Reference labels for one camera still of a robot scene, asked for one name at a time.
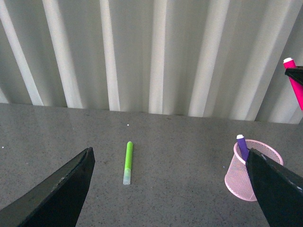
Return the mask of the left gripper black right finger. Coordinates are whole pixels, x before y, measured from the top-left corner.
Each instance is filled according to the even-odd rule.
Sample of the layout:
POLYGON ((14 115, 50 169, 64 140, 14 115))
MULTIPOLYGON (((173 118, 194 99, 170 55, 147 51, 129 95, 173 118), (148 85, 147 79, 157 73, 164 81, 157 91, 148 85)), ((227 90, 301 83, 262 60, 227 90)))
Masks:
POLYGON ((257 201, 271 227, 303 225, 303 178, 251 148, 246 169, 257 201))

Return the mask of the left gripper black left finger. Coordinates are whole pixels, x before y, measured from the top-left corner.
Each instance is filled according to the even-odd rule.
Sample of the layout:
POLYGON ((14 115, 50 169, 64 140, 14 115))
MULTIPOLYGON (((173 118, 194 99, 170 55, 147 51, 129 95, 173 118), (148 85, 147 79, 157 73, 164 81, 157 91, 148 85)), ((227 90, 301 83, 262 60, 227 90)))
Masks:
POLYGON ((94 170, 92 148, 80 152, 0 211, 2 227, 74 227, 94 170))

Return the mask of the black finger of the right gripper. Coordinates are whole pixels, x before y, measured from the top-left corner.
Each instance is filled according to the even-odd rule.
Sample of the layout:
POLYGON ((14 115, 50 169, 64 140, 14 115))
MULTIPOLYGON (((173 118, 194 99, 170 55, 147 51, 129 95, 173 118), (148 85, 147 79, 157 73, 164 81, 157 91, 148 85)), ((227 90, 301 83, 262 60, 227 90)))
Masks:
POLYGON ((285 70, 285 75, 293 79, 301 86, 303 85, 303 66, 297 66, 295 68, 287 68, 285 70))

